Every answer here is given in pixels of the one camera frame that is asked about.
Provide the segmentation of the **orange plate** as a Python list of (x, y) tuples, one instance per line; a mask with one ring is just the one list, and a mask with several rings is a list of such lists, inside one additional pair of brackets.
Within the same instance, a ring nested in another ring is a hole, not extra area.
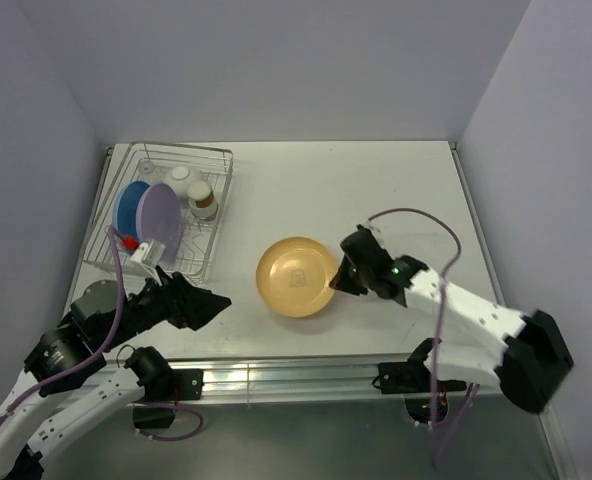
[(339, 261), (322, 243), (292, 236), (273, 243), (256, 267), (257, 291), (275, 313), (305, 318), (320, 313), (335, 291), (329, 286)]

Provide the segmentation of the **purple plate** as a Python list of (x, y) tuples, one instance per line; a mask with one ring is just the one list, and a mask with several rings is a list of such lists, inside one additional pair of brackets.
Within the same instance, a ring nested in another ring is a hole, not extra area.
[(183, 216), (175, 191), (165, 183), (153, 184), (141, 196), (135, 217), (140, 243), (155, 240), (165, 249), (161, 260), (172, 263), (183, 235)]

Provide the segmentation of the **steel cup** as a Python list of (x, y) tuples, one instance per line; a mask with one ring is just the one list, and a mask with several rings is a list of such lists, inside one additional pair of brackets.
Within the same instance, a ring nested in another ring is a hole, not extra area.
[(210, 183), (197, 180), (187, 188), (189, 208), (192, 214), (200, 219), (209, 221), (216, 217), (218, 202)]

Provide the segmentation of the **blue plate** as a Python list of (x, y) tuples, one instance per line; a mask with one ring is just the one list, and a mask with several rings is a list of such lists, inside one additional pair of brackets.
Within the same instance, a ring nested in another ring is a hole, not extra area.
[(136, 228), (136, 213), (141, 197), (150, 185), (144, 181), (134, 181), (118, 193), (112, 211), (112, 225), (124, 236), (140, 241)]

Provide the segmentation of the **white ceramic bowl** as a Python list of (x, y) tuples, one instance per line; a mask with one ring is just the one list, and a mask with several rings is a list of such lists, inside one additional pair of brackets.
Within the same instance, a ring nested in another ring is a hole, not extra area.
[(176, 194), (182, 204), (188, 203), (188, 188), (193, 183), (203, 179), (202, 173), (187, 166), (170, 168), (164, 175), (163, 182), (168, 185)]

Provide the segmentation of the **clear glass cup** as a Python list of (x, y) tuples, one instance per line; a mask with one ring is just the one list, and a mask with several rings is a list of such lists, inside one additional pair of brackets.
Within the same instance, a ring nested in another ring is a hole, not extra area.
[(155, 165), (150, 160), (141, 160), (138, 164), (140, 177), (147, 182), (153, 182), (156, 177)]

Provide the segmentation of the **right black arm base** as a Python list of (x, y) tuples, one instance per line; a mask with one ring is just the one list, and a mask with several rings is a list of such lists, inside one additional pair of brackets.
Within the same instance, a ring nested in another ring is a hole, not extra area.
[[(383, 395), (403, 395), (408, 415), (420, 423), (431, 417), (430, 372), (423, 363), (383, 362), (377, 365), (378, 374), (371, 384)], [(465, 392), (467, 384), (460, 380), (438, 381), (438, 419), (449, 412), (448, 394)]]

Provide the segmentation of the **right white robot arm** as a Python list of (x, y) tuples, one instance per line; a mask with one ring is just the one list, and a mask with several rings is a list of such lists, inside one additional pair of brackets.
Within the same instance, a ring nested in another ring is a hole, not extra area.
[(521, 410), (542, 413), (574, 367), (555, 319), (490, 302), (453, 283), (424, 262), (393, 258), (372, 231), (360, 226), (341, 243), (343, 258), (332, 289), (354, 296), (375, 293), (437, 318), (475, 340), (474, 346), (427, 338), (404, 362), (378, 366), (373, 381), (384, 394), (439, 394), (469, 384), (499, 389)]

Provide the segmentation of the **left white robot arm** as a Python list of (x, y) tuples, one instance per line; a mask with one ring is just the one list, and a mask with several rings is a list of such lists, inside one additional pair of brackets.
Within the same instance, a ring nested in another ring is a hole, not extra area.
[(230, 298), (161, 273), (128, 294), (121, 279), (87, 287), (24, 361), (0, 405), (0, 479), (39, 479), (50, 456), (116, 410), (158, 403), (175, 389), (168, 361), (153, 346), (139, 347), (117, 372), (69, 407), (62, 404), (107, 365), (112, 349), (161, 322), (197, 331), (230, 307)]

